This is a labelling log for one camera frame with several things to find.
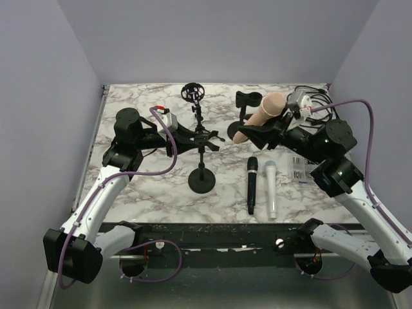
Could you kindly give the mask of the black handheld microphone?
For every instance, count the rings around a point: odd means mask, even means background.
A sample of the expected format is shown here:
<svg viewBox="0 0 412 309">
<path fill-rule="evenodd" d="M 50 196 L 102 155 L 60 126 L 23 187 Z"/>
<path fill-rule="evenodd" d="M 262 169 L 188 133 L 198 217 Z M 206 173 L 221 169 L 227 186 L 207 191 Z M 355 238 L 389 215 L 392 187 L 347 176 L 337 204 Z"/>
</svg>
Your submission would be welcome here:
<svg viewBox="0 0 412 309">
<path fill-rule="evenodd" d="M 251 156 L 247 161 L 247 209 L 248 214 L 254 214 L 256 204 L 256 184 L 258 173 L 258 159 Z"/>
</svg>

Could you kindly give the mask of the peach handheld microphone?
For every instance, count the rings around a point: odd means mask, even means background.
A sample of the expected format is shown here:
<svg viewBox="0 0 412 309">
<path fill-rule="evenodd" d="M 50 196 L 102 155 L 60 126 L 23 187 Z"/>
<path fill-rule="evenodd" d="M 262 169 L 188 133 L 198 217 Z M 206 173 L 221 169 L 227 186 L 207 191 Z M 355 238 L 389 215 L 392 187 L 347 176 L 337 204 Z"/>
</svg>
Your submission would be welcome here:
<svg viewBox="0 0 412 309">
<path fill-rule="evenodd" d="M 280 92 L 271 92 L 261 99 L 260 105 L 244 126 L 262 126 L 269 119 L 279 116 L 286 106 L 286 97 Z"/>
</svg>

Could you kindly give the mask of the white handheld microphone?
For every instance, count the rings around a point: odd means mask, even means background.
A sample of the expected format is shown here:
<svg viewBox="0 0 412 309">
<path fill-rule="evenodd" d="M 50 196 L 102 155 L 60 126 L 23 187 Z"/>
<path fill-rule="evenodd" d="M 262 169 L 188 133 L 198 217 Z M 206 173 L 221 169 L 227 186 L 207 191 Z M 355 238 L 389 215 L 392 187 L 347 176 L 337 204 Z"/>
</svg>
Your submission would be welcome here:
<svg viewBox="0 0 412 309">
<path fill-rule="evenodd" d="M 267 184 L 267 213 L 270 220 L 277 218 L 276 196 L 276 163 L 268 160 L 265 162 L 265 175 Z"/>
</svg>

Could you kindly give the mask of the black round-base mic stand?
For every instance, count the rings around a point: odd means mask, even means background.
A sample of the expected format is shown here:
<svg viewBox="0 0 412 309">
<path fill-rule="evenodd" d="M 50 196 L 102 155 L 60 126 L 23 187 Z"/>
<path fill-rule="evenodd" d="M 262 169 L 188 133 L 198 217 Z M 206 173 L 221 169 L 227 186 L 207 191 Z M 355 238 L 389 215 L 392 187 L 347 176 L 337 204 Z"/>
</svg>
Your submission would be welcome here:
<svg viewBox="0 0 412 309">
<path fill-rule="evenodd" d="M 247 108 L 256 108 L 260 105 L 263 96 L 259 92 L 244 93 L 241 91 L 236 92 L 235 104 L 236 108 L 240 109 L 239 119 L 232 122 L 227 128 L 228 137 L 233 140 L 234 135 L 238 131 L 238 126 L 243 125 L 245 120 L 251 117 L 251 114 L 247 114 Z"/>
</svg>

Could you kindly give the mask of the black stand with peach mic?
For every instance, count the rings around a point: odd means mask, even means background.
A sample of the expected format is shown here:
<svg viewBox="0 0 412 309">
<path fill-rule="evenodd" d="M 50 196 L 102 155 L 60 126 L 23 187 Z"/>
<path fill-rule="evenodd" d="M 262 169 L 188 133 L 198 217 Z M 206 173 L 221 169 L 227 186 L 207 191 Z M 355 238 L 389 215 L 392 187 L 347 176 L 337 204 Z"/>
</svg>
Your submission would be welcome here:
<svg viewBox="0 0 412 309">
<path fill-rule="evenodd" d="M 194 169 L 190 173 L 188 184 L 190 189 L 198 194 L 205 194 L 210 192 L 216 184 L 214 173 L 210 169 L 207 169 L 204 163 L 204 154 L 206 147 L 208 147 L 212 152 L 217 152 L 220 150 L 220 147 L 218 145 L 210 142 L 211 138 L 218 138 L 218 131 L 200 131 L 194 137 L 194 142 L 198 146 L 200 162 L 198 164 L 198 168 Z"/>
</svg>

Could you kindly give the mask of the black shock-mount tripod stand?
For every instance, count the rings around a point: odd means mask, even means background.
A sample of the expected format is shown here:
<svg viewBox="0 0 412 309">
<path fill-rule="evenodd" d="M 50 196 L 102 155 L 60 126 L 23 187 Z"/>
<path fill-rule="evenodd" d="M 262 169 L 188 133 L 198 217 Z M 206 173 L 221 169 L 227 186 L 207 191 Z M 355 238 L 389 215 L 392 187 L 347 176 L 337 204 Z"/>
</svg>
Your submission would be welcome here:
<svg viewBox="0 0 412 309">
<path fill-rule="evenodd" d="M 194 113 L 194 116 L 197 121 L 195 131 L 202 135 L 208 134 L 208 139 L 216 137 L 221 142 L 224 142 L 225 139 L 218 136 L 218 131 L 209 131 L 205 129 L 205 127 L 202 124 L 203 116 L 201 113 L 200 101 L 204 98 L 204 96 L 204 87 L 201 84 L 195 82 L 190 82 L 186 84 L 181 90 L 181 97 L 184 99 L 184 101 L 192 104 L 192 112 Z"/>
</svg>

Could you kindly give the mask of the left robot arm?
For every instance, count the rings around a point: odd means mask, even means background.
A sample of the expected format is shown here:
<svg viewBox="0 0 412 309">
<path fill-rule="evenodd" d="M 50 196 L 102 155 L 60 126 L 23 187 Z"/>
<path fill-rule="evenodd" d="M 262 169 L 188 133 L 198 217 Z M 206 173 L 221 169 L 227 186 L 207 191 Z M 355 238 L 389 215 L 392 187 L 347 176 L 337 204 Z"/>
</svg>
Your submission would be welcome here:
<svg viewBox="0 0 412 309">
<path fill-rule="evenodd" d="M 48 269 L 58 275 L 63 289 L 67 288 L 64 277 L 91 283 L 105 260 L 121 251 L 136 254 L 146 246 L 142 227 L 135 223 L 121 221 L 110 231 L 99 232 L 112 204 L 134 176 L 167 174 L 176 165 L 178 155 L 191 149 L 219 149 L 210 141 L 217 131 L 208 131 L 201 124 L 191 131 L 162 106 L 151 107 L 150 112 L 156 123 L 140 116 L 135 108 L 124 108 L 116 114 L 115 137 L 104 153 L 90 192 L 59 229 L 49 229 L 43 237 Z M 142 152 L 159 148 L 173 159 L 171 165 L 162 171 L 140 171 Z"/>
</svg>

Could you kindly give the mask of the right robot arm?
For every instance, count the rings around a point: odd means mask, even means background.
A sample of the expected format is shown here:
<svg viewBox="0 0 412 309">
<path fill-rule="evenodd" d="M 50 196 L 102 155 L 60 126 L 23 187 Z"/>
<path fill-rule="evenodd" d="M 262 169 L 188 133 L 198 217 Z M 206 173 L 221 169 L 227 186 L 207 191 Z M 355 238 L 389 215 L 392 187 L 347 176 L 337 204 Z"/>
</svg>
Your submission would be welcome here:
<svg viewBox="0 0 412 309">
<path fill-rule="evenodd" d="M 287 113 L 263 126 L 240 126 L 238 130 L 258 149 L 282 145 L 316 164 L 311 173 L 314 182 L 349 210 L 373 240 L 368 243 L 312 218 L 285 241 L 283 250 L 295 254 L 325 249 L 365 268 L 392 293 L 410 287 L 411 244 L 400 236 L 406 229 L 366 190 L 366 177 L 346 157 L 357 144 L 351 127 L 332 119 L 311 134 L 301 127 L 287 128 L 291 122 L 292 114 Z"/>
</svg>

